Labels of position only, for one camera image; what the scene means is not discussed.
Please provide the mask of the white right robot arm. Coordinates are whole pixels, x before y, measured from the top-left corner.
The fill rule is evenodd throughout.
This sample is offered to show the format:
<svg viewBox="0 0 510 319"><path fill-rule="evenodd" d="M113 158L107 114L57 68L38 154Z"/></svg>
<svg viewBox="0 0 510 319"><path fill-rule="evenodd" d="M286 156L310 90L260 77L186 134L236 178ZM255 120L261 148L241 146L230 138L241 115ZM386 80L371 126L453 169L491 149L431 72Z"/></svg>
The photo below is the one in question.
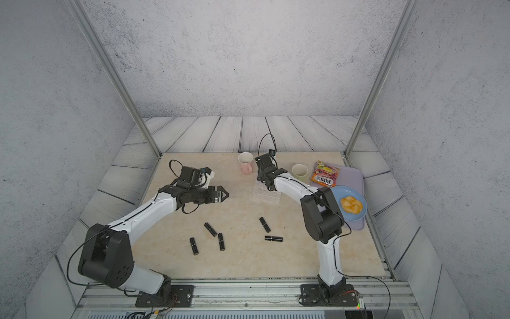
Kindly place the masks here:
<svg viewBox="0 0 510 319"><path fill-rule="evenodd" d="M278 191L301 205L305 229L317 242L320 260L318 275L320 292L324 299L334 299L350 288L341 273L339 239L345 219L332 189L308 186L294 178L287 170L277 166L270 154L255 158L257 180L268 191Z"/></svg>

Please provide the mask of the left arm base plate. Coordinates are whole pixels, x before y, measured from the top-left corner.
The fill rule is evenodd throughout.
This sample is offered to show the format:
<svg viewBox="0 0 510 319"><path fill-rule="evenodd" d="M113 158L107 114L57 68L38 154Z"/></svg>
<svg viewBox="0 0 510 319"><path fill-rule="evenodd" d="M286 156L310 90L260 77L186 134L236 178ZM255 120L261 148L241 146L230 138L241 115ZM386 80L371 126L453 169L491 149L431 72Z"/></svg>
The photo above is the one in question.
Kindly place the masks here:
<svg viewBox="0 0 510 319"><path fill-rule="evenodd" d="M156 294L140 292L136 308L189 308L193 300L193 285L166 285Z"/></svg>

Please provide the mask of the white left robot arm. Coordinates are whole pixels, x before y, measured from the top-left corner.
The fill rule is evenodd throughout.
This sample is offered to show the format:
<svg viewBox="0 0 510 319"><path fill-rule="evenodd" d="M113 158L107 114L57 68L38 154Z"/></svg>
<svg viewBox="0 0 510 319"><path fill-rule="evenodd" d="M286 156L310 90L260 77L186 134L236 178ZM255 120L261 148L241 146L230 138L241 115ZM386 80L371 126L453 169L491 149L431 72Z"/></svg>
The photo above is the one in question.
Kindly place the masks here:
<svg viewBox="0 0 510 319"><path fill-rule="evenodd" d="M185 206L222 203L229 197L222 186L211 186L208 167L184 166L169 185L161 187L145 204L108 225L95 224L86 234L78 273L110 288L133 289L143 295L170 296L171 279L137 266L132 245L156 223Z"/></svg>

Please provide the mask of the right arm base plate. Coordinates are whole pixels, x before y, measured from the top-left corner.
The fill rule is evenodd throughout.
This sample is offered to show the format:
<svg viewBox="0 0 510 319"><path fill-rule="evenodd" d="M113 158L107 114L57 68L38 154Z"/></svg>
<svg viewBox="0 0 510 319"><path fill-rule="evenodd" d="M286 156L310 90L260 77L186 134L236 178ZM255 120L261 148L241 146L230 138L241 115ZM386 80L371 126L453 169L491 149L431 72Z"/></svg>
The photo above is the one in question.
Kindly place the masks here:
<svg viewBox="0 0 510 319"><path fill-rule="evenodd" d="M302 284L298 302L304 307L355 307L359 306L356 290L351 284L326 287L324 284Z"/></svg>

